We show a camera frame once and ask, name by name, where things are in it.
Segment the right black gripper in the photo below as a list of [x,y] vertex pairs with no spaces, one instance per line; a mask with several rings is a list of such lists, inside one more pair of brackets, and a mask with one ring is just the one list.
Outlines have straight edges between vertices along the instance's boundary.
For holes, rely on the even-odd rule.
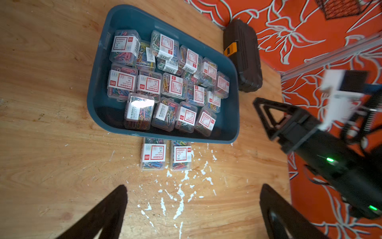
[[[351,205],[352,217],[382,215],[382,168],[332,134],[318,129],[319,120],[292,105],[257,97],[253,105],[269,140],[279,138],[285,153],[294,151]],[[271,110],[282,112],[277,120]]]

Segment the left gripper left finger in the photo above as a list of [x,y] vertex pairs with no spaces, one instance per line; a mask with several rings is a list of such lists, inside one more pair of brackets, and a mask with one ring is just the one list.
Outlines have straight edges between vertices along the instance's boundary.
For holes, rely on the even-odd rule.
[[60,239],[118,239],[128,203],[127,188],[119,185],[85,214]]

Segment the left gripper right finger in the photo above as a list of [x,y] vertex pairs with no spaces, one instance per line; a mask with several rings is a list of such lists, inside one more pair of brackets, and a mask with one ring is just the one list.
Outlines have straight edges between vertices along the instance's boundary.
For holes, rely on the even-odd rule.
[[270,185],[263,184],[260,207],[270,239],[327,239]]

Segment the removed paper clip box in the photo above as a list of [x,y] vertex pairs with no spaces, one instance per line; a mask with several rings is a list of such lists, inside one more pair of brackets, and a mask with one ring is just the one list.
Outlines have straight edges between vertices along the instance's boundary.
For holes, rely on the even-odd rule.
[[173,171],[190,170],[192,164],[192,146],[190,142],[171,141],[171,169]]
[[142,144],[141,169],[164,169],[167,156],[167,141],[161,138],[145,137]]

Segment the blue plastic storage tray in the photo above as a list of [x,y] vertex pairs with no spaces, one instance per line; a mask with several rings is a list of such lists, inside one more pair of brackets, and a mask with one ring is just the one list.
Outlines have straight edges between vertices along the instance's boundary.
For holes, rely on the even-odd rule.
[[[112,62],[109,55],[115,32],[136,30],[141,37],[137,58],[136,92],[155,100],[149,130],[124,127],[127,100],[107,96]],[[179,42],[178,61],[154,56],[152,31]],[[112,8],[105,20],[90,79],[88,111],[102,128],[119,134],[181,140],[187,142],[232,143],[239,134],[239,96],[237,71],[232,61],[195,38],[130,5]],[[203,107],[211,109],[217,120],[210,137],[195,131]]]

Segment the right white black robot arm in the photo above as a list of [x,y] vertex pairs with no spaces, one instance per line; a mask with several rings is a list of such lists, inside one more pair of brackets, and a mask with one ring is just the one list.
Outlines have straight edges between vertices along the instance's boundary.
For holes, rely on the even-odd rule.
[[382,129],[371,126],[371,117],[382,110],[382,89],[372,90],[367,77],[367,71],[324,72],[320,89],[329,94],[324,121],[301,107],[264,98],[253,105],[269,140],[300,156],[306,169],[351,206],[352,217],[374,220],[382,215],[382,148],[351,148]]

